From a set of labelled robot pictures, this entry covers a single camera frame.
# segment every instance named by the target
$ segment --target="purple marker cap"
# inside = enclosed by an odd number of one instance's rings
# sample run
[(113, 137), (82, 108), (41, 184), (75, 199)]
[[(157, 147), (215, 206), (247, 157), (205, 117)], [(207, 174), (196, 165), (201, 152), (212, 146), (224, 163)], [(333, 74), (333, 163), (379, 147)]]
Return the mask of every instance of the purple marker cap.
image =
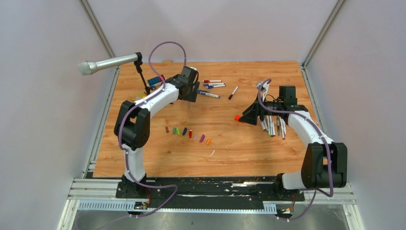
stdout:
[(205, 135), (203, 134), (203, 135), (202, 135), (202, 138), (200, 138), (200, 140), (199, 140), (199, 142), (200, 142), (200, 143), (202, 143), (202, 142), (203, 142), (204, 137), (205, 137)]

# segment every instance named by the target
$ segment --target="blue marker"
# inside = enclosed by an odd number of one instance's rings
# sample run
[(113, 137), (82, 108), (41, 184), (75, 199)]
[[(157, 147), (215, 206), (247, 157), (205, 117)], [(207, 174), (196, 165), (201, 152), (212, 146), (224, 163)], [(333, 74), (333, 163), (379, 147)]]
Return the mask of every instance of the blue marker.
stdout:
[(209, 97), (220, 98), (220, 96), (219, 96), (219, 95), (212, 94), (212, 93), (208, 93), (208, 92), (202, 92), (202, 91), (198, 91), (198, 93), (199, 93), (199, 94), (201, 94), (201, 95), (209, 96)]
[(225, 86), (226, 86), (226, 84), (224, 84), (224, 85), (209, 85), (209, 86), (207, 86), (207, 88), (212, 89), (212, 88), (216, 88), (216, 87), (225, 87)]
[(210, 91), (205, 91), (205, 90), (198, 90), (197, 92), (208, 92), (208, 93), (210, 93)]

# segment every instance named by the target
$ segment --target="red marker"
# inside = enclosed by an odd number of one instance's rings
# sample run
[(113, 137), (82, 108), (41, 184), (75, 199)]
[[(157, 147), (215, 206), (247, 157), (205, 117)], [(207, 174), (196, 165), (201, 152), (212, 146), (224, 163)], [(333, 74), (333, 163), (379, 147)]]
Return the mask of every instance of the red marker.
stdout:
[(203, 83), (221, 82), (221, 80), (203, 80)]

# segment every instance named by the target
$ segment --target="white marker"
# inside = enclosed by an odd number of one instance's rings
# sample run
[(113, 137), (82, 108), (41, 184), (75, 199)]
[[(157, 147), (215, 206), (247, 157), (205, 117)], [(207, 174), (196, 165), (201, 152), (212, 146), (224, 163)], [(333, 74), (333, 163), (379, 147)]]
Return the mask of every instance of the white marker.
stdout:
[(222, 83), (204, 83), (203, 84), (203, 86), (209, 86), (209, 85), (211, 85), (211, 86), (213, 86), (213, 85), (225, 85), (225, 83), (222, 82)]
[(208, 93), (208, 92), (202, 92), (202, 91), (199, 91), (198, 93), (199, 93), (199, 94), (201, 94), (201, 95), (206, 95), (206, 96), (209, 96), (209, 97), (220, 98), (220, 96), (219, 96), (219, 95), (212, 94), (212, 93)]
[(271, 134), (271, 116), (267, 116), (268, 117), (268, 127), (269, 127), (269, 129), (268, 129), (268, 135), (270, 136), (270, 137), (272, 137), (272, 134)]
[(272, 121), (272, 132), (273, 132), (273, 136), (276, 135), (275, 133), (275, 123)]
[(282, 120), (281, 117), (279, 117), (279, 123), (281, 124), (282, 139), (285, 140), (285, 131), (284, 131), (284, 128), (283, 128), (283, 120)]
[(286, 123), (285, 123), (285, 120), (283, 120), (282, 119), (282, 124), (283, 124), (283, 132), (285, 133), (285, 135), (286, 135)]
[(209, 82), (221, 82), (221, 80), (204, 80), (203, 83), (209, 83)]
[(225, 87), (225, 86), (226, 86), (226, 84), (222, 84), (222, 85), (209, 85), (209, 86), (207, 86), (207, 88), (208, 88), (208, 89), (211, 89), (211, 88)]
[(228, 97), (229, 100), (231, 100), (231, 98), (233, 97), (233, 95), (236, 93), (237, 90), (238, 90), (238, 86), (236, 86), (233, 93)]
[(259, 122), (261, 123), (262, 130), (265, 130), (266, 127), (264, 126), (264, 122), (261, 121), (261, 119), (259, 118), (259, 116), (258, 116), (258, 120), (259, 120)]

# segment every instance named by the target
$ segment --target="metal floor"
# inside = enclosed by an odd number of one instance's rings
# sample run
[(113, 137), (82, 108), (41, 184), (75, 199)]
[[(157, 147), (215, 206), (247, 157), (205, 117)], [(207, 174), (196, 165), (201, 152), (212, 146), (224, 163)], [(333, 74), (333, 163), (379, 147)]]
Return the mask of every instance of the metal floor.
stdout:
[[(300, 215), (303, 204), (295, 205)], [(77, 213), (77, 229), (96, 230), (119, 217), (128, 216), (121, 211), (80, 211)], [(349, 230), (342, 205), (312, 205), (308, 213), (299, 220), (286, 223), (267, 214), (213, 214), (157, 212), (139, 219), (125, 218), (103, 230)]]

